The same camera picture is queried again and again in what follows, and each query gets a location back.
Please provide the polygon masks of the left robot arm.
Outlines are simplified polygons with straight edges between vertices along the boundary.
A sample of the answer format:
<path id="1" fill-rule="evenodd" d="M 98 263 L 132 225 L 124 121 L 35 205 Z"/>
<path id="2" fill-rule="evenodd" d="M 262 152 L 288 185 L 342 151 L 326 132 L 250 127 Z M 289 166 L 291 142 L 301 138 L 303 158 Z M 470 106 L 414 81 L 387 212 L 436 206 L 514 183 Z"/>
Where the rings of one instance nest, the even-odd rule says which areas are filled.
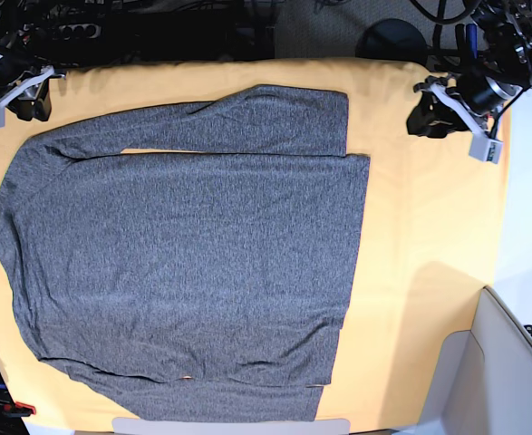
<path id="1" fill-rule="evenodd" d="M 437 75 L 416 84 L 419 104 L 407 119 L 410 135 L 443 139 L 468 131 L 469 121 L 484 136 L 498 136 L 500 120 L 532 90 L 532 5 L 528 1 L 466 1 L 447 17 L 414 6 L 435 25 L 430 56 Z"/>

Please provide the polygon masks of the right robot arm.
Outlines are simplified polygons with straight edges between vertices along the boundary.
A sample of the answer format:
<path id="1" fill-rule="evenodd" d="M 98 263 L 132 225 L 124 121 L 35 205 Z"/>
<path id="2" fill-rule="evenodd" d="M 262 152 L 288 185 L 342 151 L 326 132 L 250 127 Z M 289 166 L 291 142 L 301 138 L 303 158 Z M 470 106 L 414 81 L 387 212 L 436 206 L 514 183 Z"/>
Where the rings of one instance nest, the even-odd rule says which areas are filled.
<path id="1" fill-rule="evenodd" d="M 0 128 L 8 111 L 22 121 L 46 122 L 50 80 L 65 73 L 28 47 L 36 1 L 0 1 Z"/>

